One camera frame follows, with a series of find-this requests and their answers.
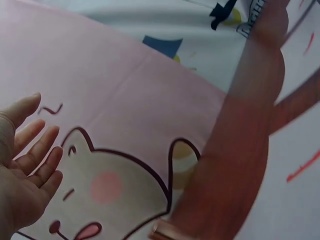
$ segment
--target cartoon animal face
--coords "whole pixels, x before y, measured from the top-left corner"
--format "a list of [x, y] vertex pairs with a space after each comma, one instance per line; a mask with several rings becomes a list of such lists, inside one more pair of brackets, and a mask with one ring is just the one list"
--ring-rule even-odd
[[63, 181], [43, 217], [21, 233], [36, 240], [127, 238], [167, 212], [169, 192], [145, 163], [95, 149], [82, 128], [63, 141]]

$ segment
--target cartoon cat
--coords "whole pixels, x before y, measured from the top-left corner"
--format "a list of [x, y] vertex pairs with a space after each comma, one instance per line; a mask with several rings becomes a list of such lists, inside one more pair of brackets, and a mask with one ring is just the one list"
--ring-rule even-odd
[[137, 230], [170, 212], [172, 192], [176, 202], [200, 157], [187, 140], [173, 141], [166, 186], [141, 160], [116, 150], [95, 149], [81, 127], [68, 133], [62, 147], [58, 169], [63, 181], [42, 218], [19, 232], [27, 239], [122, 240], [135, 234], [147, 238]]

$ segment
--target cartoon tongue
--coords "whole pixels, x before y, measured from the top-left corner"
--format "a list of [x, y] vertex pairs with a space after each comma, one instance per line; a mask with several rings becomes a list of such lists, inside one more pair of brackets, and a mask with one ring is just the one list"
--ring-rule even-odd
[[98, 235], [102, 230], [102, 226], [98, 222], [93, 222], [82, 228], [76, 235], [74, 240], [85, 240], [93, 238]]

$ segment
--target blue shape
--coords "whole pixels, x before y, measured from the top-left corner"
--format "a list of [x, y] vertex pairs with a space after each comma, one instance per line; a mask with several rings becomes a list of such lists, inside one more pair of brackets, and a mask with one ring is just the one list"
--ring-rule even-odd
[[182, 39], [168, 41], [145, 36], [142, 43], [173, 59], [182, 43]]

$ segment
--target pink cheek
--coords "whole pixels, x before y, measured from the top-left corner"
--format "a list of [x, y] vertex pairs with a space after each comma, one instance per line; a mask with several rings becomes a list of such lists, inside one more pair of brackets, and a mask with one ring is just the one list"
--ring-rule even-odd
[[120, 177], [115, 172], [105, 171], [92, 181], [90, 194], [98, 204], [110, 204], [120, 197], [123, 190]]

